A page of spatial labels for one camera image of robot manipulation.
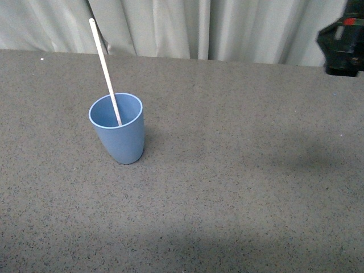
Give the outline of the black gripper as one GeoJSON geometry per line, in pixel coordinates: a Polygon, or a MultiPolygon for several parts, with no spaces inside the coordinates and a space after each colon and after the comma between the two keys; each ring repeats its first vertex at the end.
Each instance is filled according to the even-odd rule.
{"type": "Polygon", "coordinates": [[[342,17],[318,32],[317,43],[327,74],[356,77],[363,71],[363,1],[347,1],[342,17]]]}

